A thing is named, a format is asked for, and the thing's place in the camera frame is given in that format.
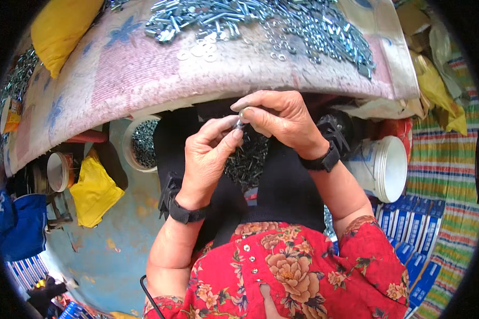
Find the white plastic bucket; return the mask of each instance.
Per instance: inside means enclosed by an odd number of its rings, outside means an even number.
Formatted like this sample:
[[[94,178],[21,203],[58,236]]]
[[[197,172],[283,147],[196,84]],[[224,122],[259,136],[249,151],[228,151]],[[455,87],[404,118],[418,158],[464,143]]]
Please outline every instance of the white plastic bucket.
[[[141,118],[138,118],[134,120],[133,122],[131,122],[131,124],[128,126],[128,128],[124,132],[124,135],[122,136],[122,153],[124,154],[124,158],[126,158],[126,161],[132,168],[142,171],[144,173],[157,172],[158,167],[154,166],[151,169],[147,169],[144,166],[140,165],[139,162],[137,162],[137,160],[135,159],[135,155],[133,154],[133,150],[131,146],[131,136],[133,135],[137,126],[152,119],[160,120],[161,118],[156,115],[146,115]]]
[[[50,155],[46,175],[51,189],[62,192],[73,185],[75,174],[72,171],[72,165],[73,161],[70,154],[55,152]]]
[[[384,203],[393,203],[401,196],[408,163],[399,138],[386,136],[378,141],[365,139],[344,165],[367,194],[378,197]]]

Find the hand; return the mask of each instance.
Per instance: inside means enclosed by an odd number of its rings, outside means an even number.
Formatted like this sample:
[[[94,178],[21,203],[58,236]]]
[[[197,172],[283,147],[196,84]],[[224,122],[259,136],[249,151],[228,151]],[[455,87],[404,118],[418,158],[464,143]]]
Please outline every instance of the hand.
[[[279,115],[255,107],[261,105],[278,111]],[[257,91],[239,99],[231,105],[231,110],[239,112],[243,123],[250,123],[266,137],[274,135],[302,158],[317,159],[328,151],[328,141],[319,132],[302,96],[296,91]]]
[[[243,142],[242,130],[228,131],[237,120],[237,115],[212,118],[186,139],[183,184],[176,195],[181,207],[197,210],[209,205],[225,161]]]

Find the black cable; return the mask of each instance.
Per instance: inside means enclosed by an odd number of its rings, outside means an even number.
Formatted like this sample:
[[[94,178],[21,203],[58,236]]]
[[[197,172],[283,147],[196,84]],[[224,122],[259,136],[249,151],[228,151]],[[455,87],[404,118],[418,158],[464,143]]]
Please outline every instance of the black cable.
[[[154,309],[155,309],[156,312],[158,313],[158,316],[160,317],[160,319],[165,319],[165,317],[161,314],[160,309],[158,308],[158,306],[157,306],[156,303],[154,302],[153,297],[151,297],[151,295],[149,294],[149,291],[147,291],[146,285],[143,283],[143,280],[144,280],[145,278],[147,278],[147,275],[143,275],[142,278],[141,278],[141,286],[142,286],[142,289],[144,290],[144,293],[146,294],[147,299],[149,299],[149,301],[150,301],[151,304],[153,305]]]

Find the woman's left hand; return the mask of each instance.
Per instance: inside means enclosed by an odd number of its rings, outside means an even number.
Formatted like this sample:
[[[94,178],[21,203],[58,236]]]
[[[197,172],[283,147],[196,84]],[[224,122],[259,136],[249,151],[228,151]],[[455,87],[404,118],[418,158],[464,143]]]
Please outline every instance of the woman's left hand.
[[[197,210],[209,205],[224,171],[225,161],[243,142],[242,130],[228,132],[238,119],[237,115],[212,118],[186,139],[183,184],[176,195],[181,207]]]

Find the stack of boxes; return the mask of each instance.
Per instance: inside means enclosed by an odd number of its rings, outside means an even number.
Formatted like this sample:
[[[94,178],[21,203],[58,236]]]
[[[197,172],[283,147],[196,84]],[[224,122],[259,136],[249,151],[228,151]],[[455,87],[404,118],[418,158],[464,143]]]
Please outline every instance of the stack of boxes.
[[[433,286],[440,265],[429,261],[438,238],[445,201],[403,195],[394,203],[379,205],[375,216],[408,269],[410,307],[405,318],[420,306]]]
[[[71,301],[64,312],[60,315],[59,319],[94,319],[94,316],[89,314],[82,305]]]

